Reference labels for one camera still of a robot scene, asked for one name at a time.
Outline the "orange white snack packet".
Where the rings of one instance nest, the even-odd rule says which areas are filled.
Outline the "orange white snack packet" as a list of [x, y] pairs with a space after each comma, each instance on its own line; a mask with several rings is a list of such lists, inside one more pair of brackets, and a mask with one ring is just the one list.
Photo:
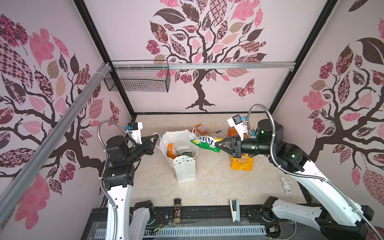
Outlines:
[[195, 126], [194, 129], [196, 130], [197, 136], [203, 136], [209, 133], [209, 131], [202, 124]]

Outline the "white paper bag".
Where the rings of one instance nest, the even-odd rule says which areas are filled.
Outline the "white paper bag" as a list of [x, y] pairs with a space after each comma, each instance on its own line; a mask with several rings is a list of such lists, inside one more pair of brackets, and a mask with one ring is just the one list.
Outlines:
[[[199, 148], [191, 143], [197, 137], [196, 130], [165, 132], [161, 137], [158, 149], [162, 152], [178, 183], [194, 181], [197, 179], [197, 160]], [[178, 157], [168, 157], [168, 145], [173, 144]], [[193, 157], [180, 156], [183, 152], [192, 152]]]

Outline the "green Fox's candy bag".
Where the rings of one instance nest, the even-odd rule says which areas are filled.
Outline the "green Fox's candy bag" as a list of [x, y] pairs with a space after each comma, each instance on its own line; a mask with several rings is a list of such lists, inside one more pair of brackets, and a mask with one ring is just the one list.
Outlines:
[[180, 154], [180, 156], [187, 156], [187, 157], [192, 158], [193, 154], [192, 154], [192, 152], [183, 152], [183, 153]]

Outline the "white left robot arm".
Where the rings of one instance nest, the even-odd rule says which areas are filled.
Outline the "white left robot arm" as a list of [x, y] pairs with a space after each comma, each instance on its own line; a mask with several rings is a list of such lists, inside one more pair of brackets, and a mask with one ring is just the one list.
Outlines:
[[136, 203], [130, 212], [131, 193], [137, 170], [145, 155], [153, 155], [158, 135], [142, 137], [137, 144], [132, 138], [115, 136], [107, 141], [107, 166], [102, 183], [108, 199], [107, 240], [142, 240], [148, 222], [155, 219], [152, 201]]

